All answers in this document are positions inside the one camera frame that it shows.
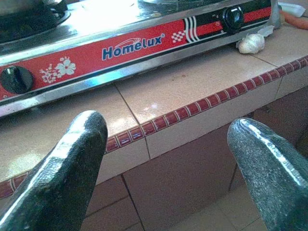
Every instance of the gas stove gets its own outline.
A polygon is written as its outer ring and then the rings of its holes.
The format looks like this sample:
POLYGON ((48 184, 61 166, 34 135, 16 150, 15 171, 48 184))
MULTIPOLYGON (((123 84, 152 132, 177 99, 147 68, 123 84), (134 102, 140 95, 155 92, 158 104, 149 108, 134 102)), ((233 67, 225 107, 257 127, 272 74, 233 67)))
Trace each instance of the gas stove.
POLYGON ((0 117, 280 26, 277 0, 86 0, 52 13, 29 37, 1 41, 0 25, 0 117))

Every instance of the black speckled object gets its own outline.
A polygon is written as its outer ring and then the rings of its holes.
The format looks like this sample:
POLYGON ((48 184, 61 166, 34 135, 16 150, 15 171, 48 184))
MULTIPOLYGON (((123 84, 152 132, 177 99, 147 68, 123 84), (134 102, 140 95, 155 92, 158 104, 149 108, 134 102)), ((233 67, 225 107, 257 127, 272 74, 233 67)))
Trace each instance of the black speckled object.
POLYGON ((10 198, 0 213, 0 231, 80 230, 107 137, 101 114, 79 114, 10 198))
POLYGON ((308 160, 269 127, 235 120, 228 144, 269 231, 308 231, 308 160))

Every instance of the garlic bulb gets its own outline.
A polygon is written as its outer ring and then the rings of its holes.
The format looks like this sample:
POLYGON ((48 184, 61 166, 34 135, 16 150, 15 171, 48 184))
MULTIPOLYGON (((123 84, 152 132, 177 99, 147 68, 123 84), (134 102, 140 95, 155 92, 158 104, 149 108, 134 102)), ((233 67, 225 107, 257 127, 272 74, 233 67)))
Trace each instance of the garlic bulb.
POLYGON ((260 50, 264 49, 265 40, 261 34, 247 35, 238 44, 240 53, 242 54, 257 54, 260 50))

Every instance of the kitchen counter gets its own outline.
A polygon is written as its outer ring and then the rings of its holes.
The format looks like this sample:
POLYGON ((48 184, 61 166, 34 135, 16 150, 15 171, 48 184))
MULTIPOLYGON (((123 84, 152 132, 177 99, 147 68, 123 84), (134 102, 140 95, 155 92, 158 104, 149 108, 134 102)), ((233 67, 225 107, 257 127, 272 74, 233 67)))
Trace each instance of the kitchen counter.
POLYGON ((284 25, 257 55, 226 46, 1 119, 0 199, 82 111, 102 113, 108 125, 99 184, 307 86, 307 38, 284 25))

